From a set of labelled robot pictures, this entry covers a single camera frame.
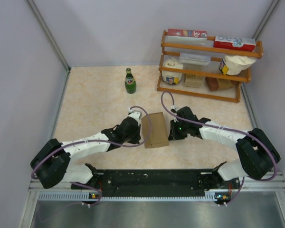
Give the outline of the brown cardboard box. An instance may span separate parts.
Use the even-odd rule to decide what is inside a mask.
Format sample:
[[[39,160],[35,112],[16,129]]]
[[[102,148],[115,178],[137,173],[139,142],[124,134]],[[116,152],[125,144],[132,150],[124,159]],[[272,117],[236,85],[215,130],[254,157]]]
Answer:
[[[145,141],[146,149],[169,146],[168,132],[163,112],[149,114],[151,120],[151,133]]]

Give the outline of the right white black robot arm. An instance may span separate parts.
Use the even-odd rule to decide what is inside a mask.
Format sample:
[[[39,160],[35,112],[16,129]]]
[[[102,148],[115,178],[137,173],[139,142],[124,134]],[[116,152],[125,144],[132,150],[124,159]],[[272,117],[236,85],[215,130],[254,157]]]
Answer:
[[[224,162],[214,169],[212,182],[218,188],[225,187],[234,178],[249,176],[260,180],[281,160],[274,145],[259,128],[251,131],[226,128],[208,118],[198,119],[187,106],[173,107],[171,113],[174,119],[170,122],[170,141],[182,140],[190,135],[220,143],[238,153],[238,159]]]

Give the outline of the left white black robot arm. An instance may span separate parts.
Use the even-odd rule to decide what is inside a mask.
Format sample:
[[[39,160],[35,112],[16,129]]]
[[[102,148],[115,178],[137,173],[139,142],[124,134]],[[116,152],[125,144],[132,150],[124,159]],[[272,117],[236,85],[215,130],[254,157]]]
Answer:
[[[77,164],[76,161],[89,155],[108,152],[126,143],[139,144],[140,117],[133,112],[113,128],[104,129],[90,137],[69,142],[49,140],[31,161],[33,173],[45,189],[59,183],[77,182],[87,188],[98,184],[96,171],[90,164]]]

